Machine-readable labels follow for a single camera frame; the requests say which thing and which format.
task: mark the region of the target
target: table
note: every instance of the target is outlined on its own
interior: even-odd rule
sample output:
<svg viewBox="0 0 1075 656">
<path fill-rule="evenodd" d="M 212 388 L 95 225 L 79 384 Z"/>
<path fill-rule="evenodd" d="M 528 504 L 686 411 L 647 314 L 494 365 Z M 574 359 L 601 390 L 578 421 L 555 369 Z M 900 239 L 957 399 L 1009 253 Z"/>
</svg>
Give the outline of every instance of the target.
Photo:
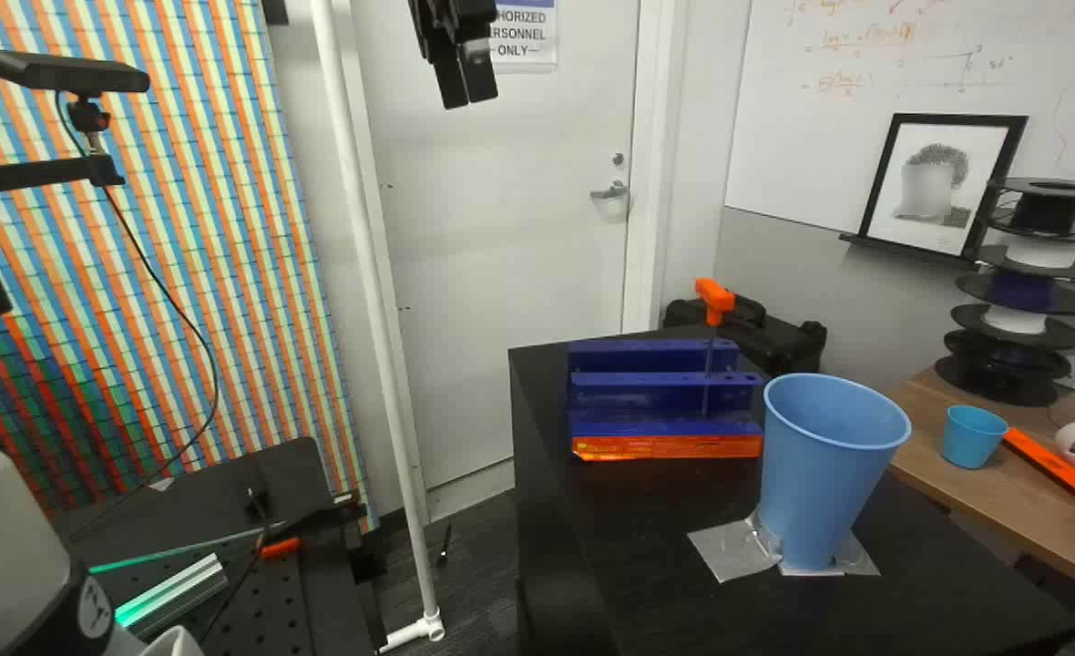
<svg viewBox="0 0 1075 656">
<path fill-rule="evenodd" d="M 180 476 L 166 492 L 137 492 L 110 506 L 68 513 L 57 532 L 82 565 L 149 555 L 163 548 L 201 544 L 256 530 L 243 510 L 246 486 L 270 489 L 270 521 L 296 521 L 306 510 L 330 504 L 317 441 L 296 438 L 243 458 L 216 463 L 201 473 Z M 243 572 L 239 548 L 217 552 L 229 586 Z M 180 572 L 186 563 L 141 565 L 103 577 L 112 604 Z M 204 634 L 217 602 L 186 615 L 194 634 Z M 346 557 L 346 532 L 301 532 L 299 563 L 272 563 L 251 569 L 232 604 L 209 634 L 216 650 L 204 653 L 373 653 L 373 626 L 362 608 L 362 589 Z"/>
<path fill-rule="evenodd" d="M 894 458 L 896 476 L 949 510 L 986 521 L 1017 538 L 1024 555 L 1075 581 L 1075 496 L 1068 489 L 1009 447 L 1002 447 L 986 469 L 957 469 L 939 455 L 942 408 L 955 402 L 984 403 L 1054 444 L 1054 434 L 1075 421 L 1075 393 L 1063 393 L 1054 408 L 993 403 L 949 388 L 930 369 L 900 384 L 894 399 L 915 423 L 912 441 Z"/>
<path fill-rule="evenodd" d="M 878 581 L 718 586 L 690 532 L 753 510 L 753 463 L 571 463 L 565 346 L 510 349 L 510 399 L 528 653 L 1054 653 L 1075 626 L 896 482 L 857 521 Z"/>
</svg>

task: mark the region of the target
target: door handle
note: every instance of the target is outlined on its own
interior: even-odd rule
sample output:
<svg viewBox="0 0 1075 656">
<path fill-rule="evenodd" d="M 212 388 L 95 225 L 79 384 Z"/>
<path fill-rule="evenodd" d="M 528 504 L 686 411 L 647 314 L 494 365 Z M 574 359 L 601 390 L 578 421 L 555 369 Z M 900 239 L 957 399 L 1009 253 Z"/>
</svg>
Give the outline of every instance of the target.
<svg viewBox="0 0 1075 656">
<path fill-rule="evenodd" d="M 594 199 L 631 196 L 631 186 L 611 180 L 607 191 L 589 191 Z"/>
</svg>

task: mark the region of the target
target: white pole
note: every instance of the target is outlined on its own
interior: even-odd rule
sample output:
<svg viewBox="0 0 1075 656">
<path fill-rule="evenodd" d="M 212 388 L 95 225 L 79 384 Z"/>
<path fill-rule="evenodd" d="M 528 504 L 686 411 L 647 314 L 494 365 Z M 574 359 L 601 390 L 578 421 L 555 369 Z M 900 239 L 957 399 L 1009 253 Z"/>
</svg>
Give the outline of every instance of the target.
<svg viewBox="0 0 1075 656">
<path fill-rule="evenodd" d="M 427 532 L 424 532 L 424 486 L 419 469 L 410 467 L 407 447 L 416 444 L 416 411 L 410 411 L 410 393 L 407 393 L 407 376 L 402 359 L 402 320 L 395 306 L 395 278 L 389 278 L 389 253 L 375 233 L 384 229 L 384 212 L 380 203 L 362 199 L 362 158 L 355 142 L 355 112 L 344 85 L 344 57 L 346 50 L 334 39 L 334 22 L 330 22 L 330 0 L 314 0 L 314 32 L 317 32 L 317 56 L 321 56 L 321 72 L 324 72 L 324 99 L 330 112 L 330 137 L 340 152 L 340 180 L 344 180 L 344 220 L 355 233 L 355 253 L 356 253 L 356 278 L 362 278 L 362 299 L 364 299 L 364 318 L 373 332 L 373 349 L 375 349 L 375 369 L 380 369 L 380 390 L 387 399 L 387 427 L 389 427 L 389 447 L 395 447 L 395 469 L 402 486 L 402 506 L 404 506 L 404 530 L 410 538 L 410 557 L 416 557 L 416 577 L 419 577 L 419 598 L 424 598 L 424 615 L 395 634 L 387 634 L 384 653 L 429 639 L 441 642 L 441 608 L 433 598 L 433 577 L 429 577 L 429 555 L 427 555 Z"/>
</svg>

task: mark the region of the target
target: orange object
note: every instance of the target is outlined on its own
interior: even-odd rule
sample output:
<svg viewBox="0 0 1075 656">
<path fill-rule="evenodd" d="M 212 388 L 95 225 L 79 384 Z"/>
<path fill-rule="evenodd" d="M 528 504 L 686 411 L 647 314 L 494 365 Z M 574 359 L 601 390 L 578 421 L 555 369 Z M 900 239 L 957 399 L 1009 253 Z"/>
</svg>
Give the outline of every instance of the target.
<svg viewBox="0 0 1075 656">
<path fill-rule="evenodd" d="M 696 278 L 691 280 L 696 295 L 707 306 L 707 327 L 718 327 L 726 320 L 726 314 L 732 314 L 740 306 L 740 295 L 729 291 L 723 280 L 714 278 Z"/>
<path fill-rule="evenodd" d="M 1075 458 L 1059 455 L 1055 447 L 1026 438 L 1024 431 L 1009 427 L 1004 444 L 1024 455 L 1030 467 L 1047 469 L 1068 492 L 1075 492 Z"/>
<path fill-rule="evenodd" d="M 296 555 L 301 555 L 299 535 L 260 548 L 260 563 L 280 563 L 280 557 L 296 557 Z"/>
<path fill-rule="evenodd" d="M 761 438 L 571 438 L 571 455 L 583 463 L 631 463 L 631 458 L 758 458 Z"/>
</svg>

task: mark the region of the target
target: colorful striped panel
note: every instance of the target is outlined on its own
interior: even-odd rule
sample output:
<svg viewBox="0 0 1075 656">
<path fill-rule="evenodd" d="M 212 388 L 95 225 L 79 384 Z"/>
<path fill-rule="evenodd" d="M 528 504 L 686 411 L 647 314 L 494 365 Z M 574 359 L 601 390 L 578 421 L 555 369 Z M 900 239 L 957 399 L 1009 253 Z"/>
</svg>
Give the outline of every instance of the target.
<svg viewBox="0 0 1075 656">
<path fill-rule="evenodd" d="M 0 50 L 116 57 L 103 147 L 127 229 L 204 327 L 221 411 L 191 469 L 314 434 L 334 492 L 364 496 L 260 0 L 0 0 Z M 68 158 L 55 96 L 0 80 L 0 164 Z M 201 343 L 89 181 L 0 193 L 0 444 L 35 496 L 76 506 L 160 473 L 201 427 Z"/>
</svg>

